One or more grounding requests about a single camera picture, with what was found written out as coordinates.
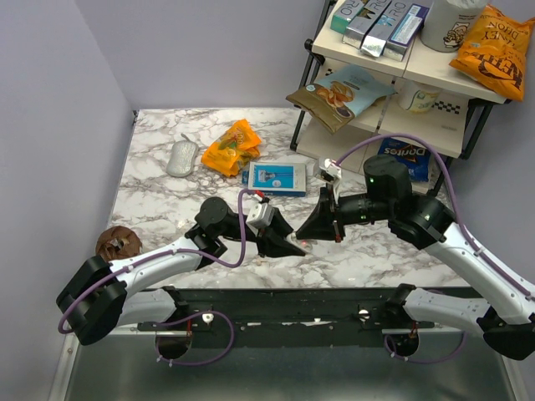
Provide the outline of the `white earbud charging case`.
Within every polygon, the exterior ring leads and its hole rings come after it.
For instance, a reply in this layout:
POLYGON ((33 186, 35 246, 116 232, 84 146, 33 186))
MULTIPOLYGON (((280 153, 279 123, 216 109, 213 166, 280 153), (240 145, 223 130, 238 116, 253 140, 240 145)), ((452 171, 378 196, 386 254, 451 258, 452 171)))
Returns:
POLYGON ((308 240, 299 240, 295 233, 291 233, 287 236, 287 241, 293 246, 296 246, 305 253, 311 253, 313 250, 313 242, 308 240))

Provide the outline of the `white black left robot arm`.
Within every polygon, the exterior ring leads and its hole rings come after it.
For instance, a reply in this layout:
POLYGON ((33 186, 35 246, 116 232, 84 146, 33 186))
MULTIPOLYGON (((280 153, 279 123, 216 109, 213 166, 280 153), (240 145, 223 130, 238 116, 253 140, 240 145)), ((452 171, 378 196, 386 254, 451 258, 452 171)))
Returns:
POLYGON ((281 258, 305 256, 307 250, 297 240, 293 228, 278 208, 259 192, 248 214, 233 211, 220 197, 205 200, 195 217, 195 225, 172 243, 138 256, 106 261, 92 256, 76 271, 56 299, 62 312, 58 330, 74 334, 83 345, 98 342, 118 326, 138 322, 159 322, 168 330, 179 328, 185 309, 167 290, 142 297, 150 286, 175 275, 193 272, 217 263, 235 268, 237 261, 221 259, 227 248, 224 239, 248 242, 259 256, 281 258))

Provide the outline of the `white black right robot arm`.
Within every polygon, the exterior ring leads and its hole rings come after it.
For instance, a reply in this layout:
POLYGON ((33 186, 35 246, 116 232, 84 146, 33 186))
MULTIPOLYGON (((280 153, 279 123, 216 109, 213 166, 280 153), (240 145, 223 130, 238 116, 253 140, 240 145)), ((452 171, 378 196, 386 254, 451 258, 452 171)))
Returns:
POLYGON ((346 226, 387 221, 391 233, 442 261, 479 295, 460 298, 400 284, 385 302, 388 324, 457 328, 514 360, 534 352, 534 286, 479 246, 439 200, 413 192, 406 165, 388 155, 367 159, 366 192, 347 196, 339 194, 342 172, 333 160, 321 159, 315 169, 325 186, 297 231, 299 240, 340 242, 346 226))

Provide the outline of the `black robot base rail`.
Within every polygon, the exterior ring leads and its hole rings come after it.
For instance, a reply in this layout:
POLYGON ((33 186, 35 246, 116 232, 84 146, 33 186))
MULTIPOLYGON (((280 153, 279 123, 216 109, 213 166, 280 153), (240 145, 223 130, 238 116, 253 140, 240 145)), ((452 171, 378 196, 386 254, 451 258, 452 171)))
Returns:
POLYGON ((159 336, 191 329, 195 348, 379 347, 386 332, 415 323, 390 308, 393 288, 166 289, 176 310, 164 322, 142 322, 159 336))

